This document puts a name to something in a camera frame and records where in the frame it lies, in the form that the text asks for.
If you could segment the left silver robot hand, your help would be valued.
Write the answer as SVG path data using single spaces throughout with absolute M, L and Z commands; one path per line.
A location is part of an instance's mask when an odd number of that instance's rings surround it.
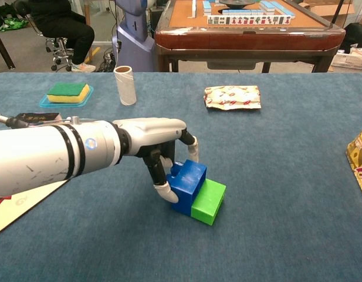
M 187 130 L 186 123 L 179 119 L 148 117 L 115 120 L 113 124 L 121 138 L 121 154 L 142 158 L 157 193 L 170 203 L 178 203 L 164 168 L 173 165 L 176 140 L 188 146 L 190 160 L 199 161 L 198 140 Z

